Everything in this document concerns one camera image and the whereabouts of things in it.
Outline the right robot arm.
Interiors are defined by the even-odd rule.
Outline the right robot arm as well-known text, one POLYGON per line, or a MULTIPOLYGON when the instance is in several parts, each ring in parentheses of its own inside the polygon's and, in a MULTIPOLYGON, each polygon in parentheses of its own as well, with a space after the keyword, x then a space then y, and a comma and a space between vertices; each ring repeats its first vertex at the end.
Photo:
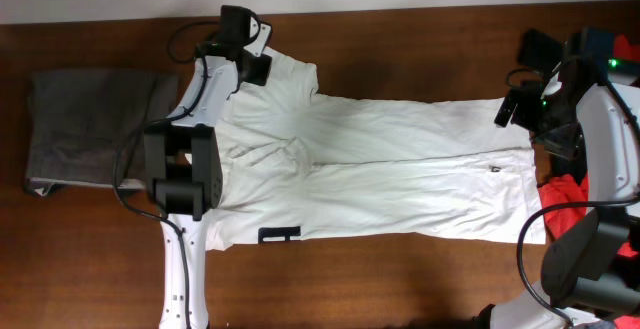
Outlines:
POLYGON ((534 80, 511 83, 495 124, 518 125, 531 141, 565 160, 584 158, 587 199, 536 211, 586 214, 547 249, 540 280, 531 283, 519 239, 516 263, 525 291, 485 307, 477 328, 580 328, 639 315, 639 59, 619 36, 586 27, 565 42, 531 29, 522 38, 519 69, 534 80))

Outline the white t-shirt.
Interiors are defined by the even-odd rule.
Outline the white t-shirt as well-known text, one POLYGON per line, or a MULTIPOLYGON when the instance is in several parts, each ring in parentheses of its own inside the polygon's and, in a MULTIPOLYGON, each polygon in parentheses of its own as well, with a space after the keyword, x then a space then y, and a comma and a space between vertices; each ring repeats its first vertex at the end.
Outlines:
POLYGON ((317 69, 281 53, 216 126, 224 174, 210 250, 263 229, 299 240, 418 233, 542 244, 528 133, 501 129, 497 99, 422 103, 324 95, 317 69))

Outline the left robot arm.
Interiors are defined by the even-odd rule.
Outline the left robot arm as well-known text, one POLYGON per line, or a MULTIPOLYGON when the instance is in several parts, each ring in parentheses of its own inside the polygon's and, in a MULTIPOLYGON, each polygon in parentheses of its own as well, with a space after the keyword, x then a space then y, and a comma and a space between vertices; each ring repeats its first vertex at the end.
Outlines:
POLYGON ((219 30, 195 49, 194 73, 177 107, 143 130, 146 192, 159 210, 164 244, 162 328, 206 328, 206 231, 223 174, 215 126, 242 83, 263 86, 272 27, 224 5, 219 30))

